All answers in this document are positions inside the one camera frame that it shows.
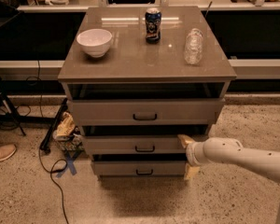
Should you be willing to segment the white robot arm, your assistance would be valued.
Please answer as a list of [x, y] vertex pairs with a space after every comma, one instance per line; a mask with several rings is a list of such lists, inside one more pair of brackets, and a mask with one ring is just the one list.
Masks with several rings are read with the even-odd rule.
[[[233, 138], [212, 137], [199, 142], [185, 134], [177, 137], [186, 151], [185, 175], [197, 173], [198, 167], [204, 164], [227, 163], [280, 184], [280, 152], [246, 148]], [[275, 224], [280, 224], [280, 204]]]

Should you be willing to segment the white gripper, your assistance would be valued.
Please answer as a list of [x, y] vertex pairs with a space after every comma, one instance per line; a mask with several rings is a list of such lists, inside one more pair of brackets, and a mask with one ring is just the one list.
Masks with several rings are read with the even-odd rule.
[[190, 180], [199, 173], [199, 166], [203, 165], [203, 143], [195, 142], [194, 139], [185, 134], [179, 134], [177, 137], [182, 147], [186, 149], [186, 157], [189, 162], [185, 165], [184, 179]]

